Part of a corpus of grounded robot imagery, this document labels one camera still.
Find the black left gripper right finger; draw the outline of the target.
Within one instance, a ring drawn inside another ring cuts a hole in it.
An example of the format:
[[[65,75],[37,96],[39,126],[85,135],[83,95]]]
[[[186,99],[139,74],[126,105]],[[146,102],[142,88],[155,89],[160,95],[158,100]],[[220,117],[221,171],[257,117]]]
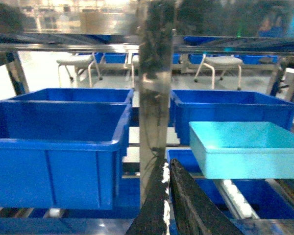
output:
[[[241,235],[177,159],[170,160],[171,197],[180,235]]]

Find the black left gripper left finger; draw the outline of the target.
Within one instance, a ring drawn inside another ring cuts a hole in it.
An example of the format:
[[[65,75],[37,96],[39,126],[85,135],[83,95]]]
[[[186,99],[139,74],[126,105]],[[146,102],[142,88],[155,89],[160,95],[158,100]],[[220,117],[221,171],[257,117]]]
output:
[[[168,235],[170,233],[170,169],[166,159],[151,174],[151,188],[127,235]]]

